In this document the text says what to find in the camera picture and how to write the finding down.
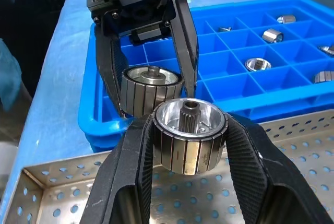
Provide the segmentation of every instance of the splined shaft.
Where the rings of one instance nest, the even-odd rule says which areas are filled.
[[[178,130],[184,133],[197,134],[200,123],[199,104],[195,101],[184,101],[180,109]]]

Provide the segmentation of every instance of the perforated metal tray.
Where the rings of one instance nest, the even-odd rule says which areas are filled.
[[[334,219],[334,110],[263,123]],[[5,223],[79,223],[98,167],[108,152],[24,168]],[[154,166],[151,224],[244,223],[223,153],[203,175]]]

